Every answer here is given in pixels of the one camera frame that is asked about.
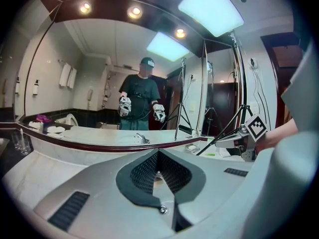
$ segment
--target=toilet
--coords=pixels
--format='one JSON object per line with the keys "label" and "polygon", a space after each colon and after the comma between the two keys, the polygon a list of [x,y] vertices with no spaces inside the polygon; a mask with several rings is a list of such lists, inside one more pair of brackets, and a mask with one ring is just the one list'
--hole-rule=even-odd
{"label": "toilet", "polygon": [[68,114],[65,120],[65,123],[67,125],[76,125],[78,126],[78,121],[76,120],[75,116],[73,114]]}

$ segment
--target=mirror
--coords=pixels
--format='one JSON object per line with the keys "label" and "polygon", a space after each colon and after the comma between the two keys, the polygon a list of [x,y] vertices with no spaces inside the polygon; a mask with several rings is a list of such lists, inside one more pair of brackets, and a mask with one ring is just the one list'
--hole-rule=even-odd
{"label": "mirror", "polygon": [[[206,41],[208,80],[205,118],[202,134],[217,136],[237,112],[237,75],[234,52],[231,46],[212,50],[213,41]],[[234,129],[231,125],[226,133]]]}
{"label": "mirror", "polygon": [[[169,142],[174,141],[177,121],[173,117],[178,111],[178,103],[183,100],[185,110],[181,114],[187,111],[191,127],[196,128],[202,58],[171,37],[162,35],[159,41],[171,44],[158,43],[156,48],[160,48],[159,51],[148,51],[158,34],[135,24],[109,19],[77,19],[52,24],[30,68],[23,123],[36,128],[42,121],[44,134],[66,141],[101,145],[141,144],[136,132],[117,136],[122,124],[133,120],[136,123],[130,126],[135,130],[149,128],[152,142]],[[163,50],[170,49],[169,45],[176,45],[176,49],[180,50],[161,54]],[[147,80],[138,76],[143,58],[151,58],[150,61],[155,64]],[[182,58],[185,58],[184,92],[181,91]],[[131,102],[140,103],[141,99],[142,104],[136,109],[136,104],[132,103],[133,114],[130,119],[123,120],[119,99],[126,78],[132,81],[128,91]],[[142,83],[146,90],[136,87],[144,81],[153,85],[149,87]],[[136,99],[133,91],[138,92],[136,95],[150,92],[151,96]],[[166,120],[173,118],[168,124],[155,119],[152,101],[163,105]],[[141,120],[146,125],[148,123],[146,128],[138,125]],[[190,128],[183,119],[180,125]],[[63,132],[47,130],[50,126],[60,127]],[[190,136],[189,132],[180,131],[178,139]]]}

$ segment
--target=marble countertop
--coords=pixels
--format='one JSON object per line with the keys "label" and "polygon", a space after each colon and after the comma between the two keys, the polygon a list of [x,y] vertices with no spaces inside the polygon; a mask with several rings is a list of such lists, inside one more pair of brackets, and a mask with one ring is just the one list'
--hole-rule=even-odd
{"label": "marble countertop", "polygon": [[[63,140],[95,145],[139,145],[142,140],[137,133],[150,140],[151,144],[172,142],[175,138],[175,130],[113,130],[82,126],[73,126],[70,130],[61,133]],[[177,141],[186,140],[189,134],[178,131]]]}

